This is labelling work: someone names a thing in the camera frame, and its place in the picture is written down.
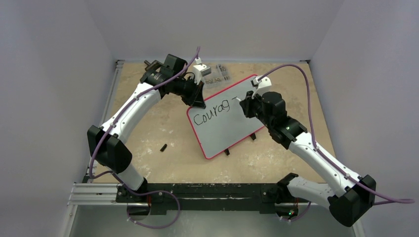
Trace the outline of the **red framed whiteboard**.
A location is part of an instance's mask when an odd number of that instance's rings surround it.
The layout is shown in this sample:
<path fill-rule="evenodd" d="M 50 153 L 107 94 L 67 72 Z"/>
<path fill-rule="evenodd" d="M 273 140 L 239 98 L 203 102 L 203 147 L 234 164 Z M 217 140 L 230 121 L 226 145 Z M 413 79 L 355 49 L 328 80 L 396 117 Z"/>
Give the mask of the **red framed whiteboard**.
<path fill-rule="evenodd" d="M 238 97 L 254 91 L 250 75 L 205 99 L 206 108 L 188 108 L 187 118 L 205 159 L 215 156 L 264 128 L 256 118 L 246 118 Z"/>

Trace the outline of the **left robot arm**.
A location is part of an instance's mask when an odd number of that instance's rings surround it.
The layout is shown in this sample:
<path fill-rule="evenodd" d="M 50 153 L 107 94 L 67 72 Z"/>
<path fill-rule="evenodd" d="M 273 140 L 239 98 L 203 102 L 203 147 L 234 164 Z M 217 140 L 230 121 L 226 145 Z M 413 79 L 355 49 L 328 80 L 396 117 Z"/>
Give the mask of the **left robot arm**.
<path fill-rule="evenodd" d="M 147 180 L 133 166 L 132 153 L 126 147 L 132 131 L 146 113 L 167 94 L 181 98 L 193 108 L 206 108 L 203 99 L 204 77 L 211 73 L 210 66 L 195 55 L 186 60 L 168 54 L 164 62 L 145 61 L 146 67 L 139 84 L 110 119 L 87 131 L 90 163 L 98 162 L 108 168 L 128 189 L 135 202 L 147 197 Z"/>

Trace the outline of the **black marker cap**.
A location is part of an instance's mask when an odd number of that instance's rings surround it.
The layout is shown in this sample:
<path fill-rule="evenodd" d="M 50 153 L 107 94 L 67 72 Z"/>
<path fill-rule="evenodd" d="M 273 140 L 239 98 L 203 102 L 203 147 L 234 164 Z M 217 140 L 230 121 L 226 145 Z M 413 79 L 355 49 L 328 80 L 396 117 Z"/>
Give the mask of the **black marker cap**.
<path fill-rule="evenodd" d="M 160 148 L 160 151 L 161 151 L 161 152 L 164 152 L 164 151 L 165 151 L 165 149 L 167 148 L 167 146 L 168 146 L 167 144 L 164 144 L 164 145 Z"/>

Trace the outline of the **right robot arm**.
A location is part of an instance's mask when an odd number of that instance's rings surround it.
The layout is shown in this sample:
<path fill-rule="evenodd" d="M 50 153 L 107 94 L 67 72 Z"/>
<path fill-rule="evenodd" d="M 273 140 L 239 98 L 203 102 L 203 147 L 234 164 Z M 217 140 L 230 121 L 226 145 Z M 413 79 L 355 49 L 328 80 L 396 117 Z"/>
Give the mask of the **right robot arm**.
<path fill-rule="evenodd" d="M 304 160 L 324 180 L 316 183 L 289 173 L 277 183 L 276 203 L 302 198 L 328 209 L 342 225 L 351 227 L 374 204 L 377 183 L 370 175 L 360 176 L 344 166 L 320 145 L 298 120 L 288 116 L 278 92 L 262 95 L 248 91 L 239 104 L 247 118 L 257 118 L 271 138 Z"/>

